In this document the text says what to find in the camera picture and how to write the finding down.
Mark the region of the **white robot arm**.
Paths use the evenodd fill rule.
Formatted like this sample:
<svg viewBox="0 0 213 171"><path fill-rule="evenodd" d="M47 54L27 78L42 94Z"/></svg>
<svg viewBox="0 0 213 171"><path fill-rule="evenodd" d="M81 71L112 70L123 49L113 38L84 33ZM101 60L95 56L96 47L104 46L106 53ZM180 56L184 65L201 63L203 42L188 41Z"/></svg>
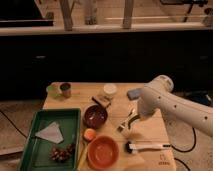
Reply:
<svg viewBox="0 0 213 171"><path fill-rule="evenodd" d="M213 138L213 108L176 96L173 88L169 76L159 75L141 87L130 89L129 93L137 100L137 116L145 119L159 109Z"/></svg>

